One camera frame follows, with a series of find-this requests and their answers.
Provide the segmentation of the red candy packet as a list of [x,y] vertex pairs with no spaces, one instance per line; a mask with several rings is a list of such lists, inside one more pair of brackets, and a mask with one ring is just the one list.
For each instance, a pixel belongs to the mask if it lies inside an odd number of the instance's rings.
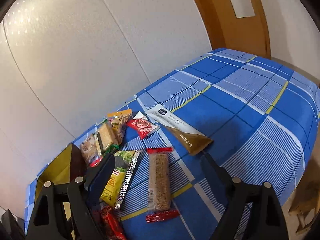
[[100,216],[109,239],[126,240],[123,228],[120,226],[112,207],[105,206],[100,210]]

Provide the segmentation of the yellow green snack packet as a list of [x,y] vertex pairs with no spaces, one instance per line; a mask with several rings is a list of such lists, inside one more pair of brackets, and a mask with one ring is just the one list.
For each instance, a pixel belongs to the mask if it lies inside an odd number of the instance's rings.
[[118,151],[114,154],[114,170],[100,196],[107,205],[119,209],[135,171],[141,150]]

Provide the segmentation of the cracker pack green-ended wrapper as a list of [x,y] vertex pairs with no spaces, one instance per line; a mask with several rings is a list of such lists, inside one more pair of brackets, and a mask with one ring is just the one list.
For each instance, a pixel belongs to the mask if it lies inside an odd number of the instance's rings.
[[110,122],[105,119],[94,134],[99,155],[115,153],[119,150],[119,143],[114,135]]

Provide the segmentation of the grain bar red-ended wrapper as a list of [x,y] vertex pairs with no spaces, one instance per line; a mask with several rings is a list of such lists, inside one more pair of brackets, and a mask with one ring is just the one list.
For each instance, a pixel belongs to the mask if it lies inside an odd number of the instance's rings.
[[164,222],[180,215],[171,207],[171,191],[169,176],[169,154],[171,147],[148,148],[149,182],[147,223]]

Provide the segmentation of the orange pumpkin seed bag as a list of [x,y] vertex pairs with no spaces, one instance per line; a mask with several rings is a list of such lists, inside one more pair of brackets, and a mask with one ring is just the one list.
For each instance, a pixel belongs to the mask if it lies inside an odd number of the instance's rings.
[[118,145],[121,145],[123,141],[123,137],[126,132],[126,123],[129,121],[131,117],[132,117],[131,109],[107,113],[108,122],[112,126]]

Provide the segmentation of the gold tin box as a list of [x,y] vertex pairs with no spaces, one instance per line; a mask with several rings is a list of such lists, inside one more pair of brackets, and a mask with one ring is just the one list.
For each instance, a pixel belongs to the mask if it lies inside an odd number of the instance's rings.
[[87,165],[80,149],[73,143],[69,144],[37,178],[35,201],[46,181],[55,185],[69,183],[78,176],[84,176],[86,170]]

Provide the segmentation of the beige rice cracker packet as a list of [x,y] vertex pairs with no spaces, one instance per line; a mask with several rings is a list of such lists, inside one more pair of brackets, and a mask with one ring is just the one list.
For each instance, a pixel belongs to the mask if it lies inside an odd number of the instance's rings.
[[80,151],[87,165],[90,165],[98,158],[94,134],[91,134],[80,144]]

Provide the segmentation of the white brown long sachet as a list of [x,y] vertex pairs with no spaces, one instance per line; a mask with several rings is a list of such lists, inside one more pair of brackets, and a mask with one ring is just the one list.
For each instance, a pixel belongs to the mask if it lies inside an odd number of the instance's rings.
[[171,132],[190,155],[197,155],[213,142],[161,104],[157,104],[145,113]]

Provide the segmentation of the red white snack packet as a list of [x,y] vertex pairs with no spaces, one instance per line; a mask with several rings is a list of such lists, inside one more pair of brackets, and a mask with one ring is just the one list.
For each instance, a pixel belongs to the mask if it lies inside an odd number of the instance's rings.
[[151,123],[141,111],[139,111],[132,119],[128,120],[126,124],[138,133],[141,140],[160,129],[159,126]]

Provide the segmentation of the wooden door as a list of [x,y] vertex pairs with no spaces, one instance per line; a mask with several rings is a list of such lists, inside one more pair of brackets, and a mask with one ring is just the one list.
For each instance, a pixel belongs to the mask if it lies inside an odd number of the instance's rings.
[[253,16],[238,17],[232,0],[194,0],[213,49],[228,48],[271,58],[270,37],[261,0],[249,0]]

